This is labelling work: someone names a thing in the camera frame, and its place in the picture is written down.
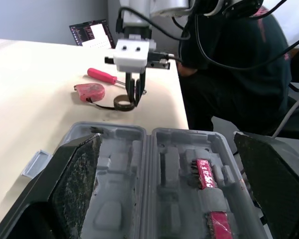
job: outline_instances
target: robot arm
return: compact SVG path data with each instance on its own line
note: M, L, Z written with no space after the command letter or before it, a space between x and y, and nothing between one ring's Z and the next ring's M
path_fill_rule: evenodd
M204 14L207 17L219 14L227 18L246 17L254 14L263 0L121 0L116 32L122 33L118 40L113 62L118 71L126 72L126 90L131 103L138 105L146 78L146 67L168 60L168 54L155 53L156 43L151 38L151 25L146 19L153 16L183 16ZM139 79L132 79L138 73Z

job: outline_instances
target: table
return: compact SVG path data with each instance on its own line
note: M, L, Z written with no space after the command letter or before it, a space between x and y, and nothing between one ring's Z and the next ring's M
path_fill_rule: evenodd
M0 40L0 221L29 182L21 176L36 151L53 154L76 122L133 124L148 134L156 127L187 129L176 64L170 70L148 69L146 90L131 112L97 109L79 101L73 86L96 82L86 76L90 67L117 75L124 73L104 63L113 50L38 42ZM113 106L125 94L117 85L103 84L99 103Z

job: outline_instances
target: laptop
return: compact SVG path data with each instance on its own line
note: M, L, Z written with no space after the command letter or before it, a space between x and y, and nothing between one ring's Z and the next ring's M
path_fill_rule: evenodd
M98 49L115 48L114 40L105 19L71 25L70 30L78 46Z

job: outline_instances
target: red screwdriver handle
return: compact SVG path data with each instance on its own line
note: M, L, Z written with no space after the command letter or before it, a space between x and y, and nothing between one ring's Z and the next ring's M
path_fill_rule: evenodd
M88 75L94 79L97 79L99 81L107 82L112 85L116 83L117 77L116 76L111 76L108 73L105 73L103 71L99 71L94 68L88 69Z

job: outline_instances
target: molded compartment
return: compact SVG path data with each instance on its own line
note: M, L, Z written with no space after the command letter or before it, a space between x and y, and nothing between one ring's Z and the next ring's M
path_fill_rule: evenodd
M61 144L101 131L96 187L82 239L139 238L146 132L137 126L79 122Z
M226 139L215 132L155 129L148 237L210 239L208 214L221 211L234 239L267 238ZM188 183L192 160L207 159L218 188Z

